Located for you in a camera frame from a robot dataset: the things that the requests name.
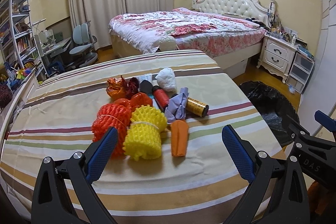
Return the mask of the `orange paper roll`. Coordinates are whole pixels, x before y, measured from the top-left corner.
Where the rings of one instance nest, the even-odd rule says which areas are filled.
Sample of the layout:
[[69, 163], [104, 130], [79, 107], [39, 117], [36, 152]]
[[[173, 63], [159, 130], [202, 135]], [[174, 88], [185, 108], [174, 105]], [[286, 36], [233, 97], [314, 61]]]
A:
[[189, 139], [189, 126], [185, 120], [175, 120], [170, 127], [171, 154], [173, 157], [185, 157]]

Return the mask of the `black lined trash bin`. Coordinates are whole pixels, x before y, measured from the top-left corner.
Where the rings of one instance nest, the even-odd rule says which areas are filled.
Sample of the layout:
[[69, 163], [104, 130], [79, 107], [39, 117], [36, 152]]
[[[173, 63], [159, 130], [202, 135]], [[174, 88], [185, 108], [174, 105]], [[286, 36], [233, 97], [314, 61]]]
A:
[[291, 121], [299, 122], [297, 112], [289, 100], [277, 89], [260, 81], [244, 82], [239, 88], [261, 114], [280, 146], [289, 145], [292, 139], [287, 129]]

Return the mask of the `white tissue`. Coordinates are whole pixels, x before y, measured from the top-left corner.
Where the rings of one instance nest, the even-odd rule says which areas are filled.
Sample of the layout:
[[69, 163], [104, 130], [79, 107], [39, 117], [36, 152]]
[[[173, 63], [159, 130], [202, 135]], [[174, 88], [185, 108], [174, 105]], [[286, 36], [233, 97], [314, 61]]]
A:
[[171, 68], [163, 68], [155, 77], [157, 84], [166, 92], [177, 90], [177, 82], [174, 71]]

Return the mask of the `white nightstand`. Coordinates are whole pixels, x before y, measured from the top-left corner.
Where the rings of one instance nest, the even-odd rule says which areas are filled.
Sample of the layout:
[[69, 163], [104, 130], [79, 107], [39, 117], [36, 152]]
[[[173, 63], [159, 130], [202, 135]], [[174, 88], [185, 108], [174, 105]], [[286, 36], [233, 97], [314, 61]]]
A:
[[290, 42], [271, 36], [269, 32], [264, 35], [262, 49], [256, 68], [263, 67], [270, 74], [282, 78], [285, 84], [297, 48]]

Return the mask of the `yellow foam fruit net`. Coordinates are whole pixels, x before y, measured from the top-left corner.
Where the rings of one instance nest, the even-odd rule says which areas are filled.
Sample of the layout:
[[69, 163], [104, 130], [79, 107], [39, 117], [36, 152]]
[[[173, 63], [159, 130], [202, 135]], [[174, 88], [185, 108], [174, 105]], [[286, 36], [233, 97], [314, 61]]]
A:
[[123, 143], [124, 154], [135, 161], [161, 157], [161, 132], [167, 128], [163, 112], [155, 107], [142, 106], [132, 113], [130, 121]]

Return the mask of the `white tufted headboard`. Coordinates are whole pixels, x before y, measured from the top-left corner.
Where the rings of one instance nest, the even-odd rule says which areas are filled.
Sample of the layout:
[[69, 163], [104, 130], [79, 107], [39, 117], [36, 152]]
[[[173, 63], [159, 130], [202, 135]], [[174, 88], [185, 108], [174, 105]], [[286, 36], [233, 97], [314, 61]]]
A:
[[276, 14], [276, 0], [270, 0], [264, 7], [259, 0], [193, 0], [192, 8], [199, 12], [254, 18], [272, 27]]

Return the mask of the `study desk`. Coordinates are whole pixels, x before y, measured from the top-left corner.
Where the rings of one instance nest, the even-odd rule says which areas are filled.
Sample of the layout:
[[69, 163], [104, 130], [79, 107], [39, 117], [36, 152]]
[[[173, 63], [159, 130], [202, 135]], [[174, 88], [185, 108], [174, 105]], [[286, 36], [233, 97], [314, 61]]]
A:
[[66, 38], [56, 42], [54, 35], [50, 32], [40, 32], [34, 35], [39, 57], [46, 70], [46, 76], [51, 77], [65, 72], [65, 65], [62, 59], [64, 53], [67, 53], [72, 39]]

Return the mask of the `dark red ribbon tassel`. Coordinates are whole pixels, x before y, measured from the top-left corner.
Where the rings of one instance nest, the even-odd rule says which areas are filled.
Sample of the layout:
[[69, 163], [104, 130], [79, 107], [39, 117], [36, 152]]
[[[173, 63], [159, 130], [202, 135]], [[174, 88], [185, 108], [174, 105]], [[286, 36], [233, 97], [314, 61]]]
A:
[[138, 93], [139, 89], [139, 82], [136, 77], [132, 77], [129, 80], [121, 78], [122, 80], [122, 87], [125, 93], [125, 98], [131, 99], [132, 96]]

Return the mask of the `orange foam fruit net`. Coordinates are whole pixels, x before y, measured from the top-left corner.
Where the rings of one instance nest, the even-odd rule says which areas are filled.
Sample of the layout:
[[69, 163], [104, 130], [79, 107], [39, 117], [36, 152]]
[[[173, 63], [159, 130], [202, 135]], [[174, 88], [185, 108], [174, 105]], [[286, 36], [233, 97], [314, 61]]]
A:
[[93, 142], [99, 141], [110, 127], [118, 132], [118, 141], [111, 158], [121, 157], [124, 153], [123, 143], [130, 125], [131, 110], [121, 104], [108, 103], [103, 105], [92, 124]]

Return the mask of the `orange foil wrapper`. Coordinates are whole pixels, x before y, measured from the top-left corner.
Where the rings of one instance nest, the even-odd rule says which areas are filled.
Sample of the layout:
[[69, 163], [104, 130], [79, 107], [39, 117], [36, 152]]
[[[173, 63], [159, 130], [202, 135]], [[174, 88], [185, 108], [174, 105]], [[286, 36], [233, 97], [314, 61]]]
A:
[[121, 78], [109, 78], [107, 80], [108, 87], [106, 93], [113, 101], [126, 98], [127, 83]]

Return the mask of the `red cylindrical can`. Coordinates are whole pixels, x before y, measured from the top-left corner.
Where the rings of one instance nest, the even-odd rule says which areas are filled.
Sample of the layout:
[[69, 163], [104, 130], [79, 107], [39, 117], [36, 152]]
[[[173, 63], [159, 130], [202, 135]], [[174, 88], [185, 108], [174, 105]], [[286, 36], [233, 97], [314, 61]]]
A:
[[166, 92], [162, 88], [160, 88], [158, 85], [154, 85], [152, 88], [152, 94], [159, 108], [162, 111], [165, 111], [165, 108], [169, 104], [169, 97], [166, 94]]

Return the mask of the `grey desk chair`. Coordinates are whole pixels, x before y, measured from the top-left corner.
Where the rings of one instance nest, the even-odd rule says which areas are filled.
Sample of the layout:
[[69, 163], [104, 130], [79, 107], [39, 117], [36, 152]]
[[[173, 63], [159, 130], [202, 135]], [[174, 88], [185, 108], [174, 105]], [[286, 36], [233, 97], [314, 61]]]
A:
[[70, 56], [73, 57], [72, 69], [90, 66], [98, 60], [98, 54], [94, 52], [97, 38], [91, 34], [89, 27], [90, 21], [79, 24], [73, 29], [72, 40], [75, 47], [70, 50]]

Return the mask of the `gold cylindrical can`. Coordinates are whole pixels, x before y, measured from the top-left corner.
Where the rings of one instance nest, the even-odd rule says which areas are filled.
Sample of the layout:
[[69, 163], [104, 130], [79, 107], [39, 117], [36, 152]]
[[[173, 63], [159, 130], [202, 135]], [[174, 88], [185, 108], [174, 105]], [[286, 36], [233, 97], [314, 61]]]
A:
[[186, 110], [204, 118], [209, 111], [209, 105], [192, 98], [187, 98]]

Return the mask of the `lavender paper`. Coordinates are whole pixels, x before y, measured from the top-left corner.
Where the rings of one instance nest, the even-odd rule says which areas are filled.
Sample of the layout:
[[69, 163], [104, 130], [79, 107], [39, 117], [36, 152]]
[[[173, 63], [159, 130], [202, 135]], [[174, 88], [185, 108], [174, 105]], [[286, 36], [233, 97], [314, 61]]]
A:
[[189, 89], [181, 88], [179, 94], [169, 99], [169, 103], [165, 108], [165, 117], [168, 123], [173, 123], [176, 120], [186, 119], [186, 105], [189, 97]]

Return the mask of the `red plastic bag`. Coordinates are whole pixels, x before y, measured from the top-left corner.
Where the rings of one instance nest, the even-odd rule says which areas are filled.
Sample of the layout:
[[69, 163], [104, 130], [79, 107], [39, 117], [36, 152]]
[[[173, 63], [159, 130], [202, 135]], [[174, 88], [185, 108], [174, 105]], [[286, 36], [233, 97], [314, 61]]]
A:
[[153, 106], [153, 100], [145, 93], [139, 92], [131, 97], [131, 99], [120, 98], [114, 101], [118, 105], [128, 108], [134, 112], [137, 108], [142, 106]]

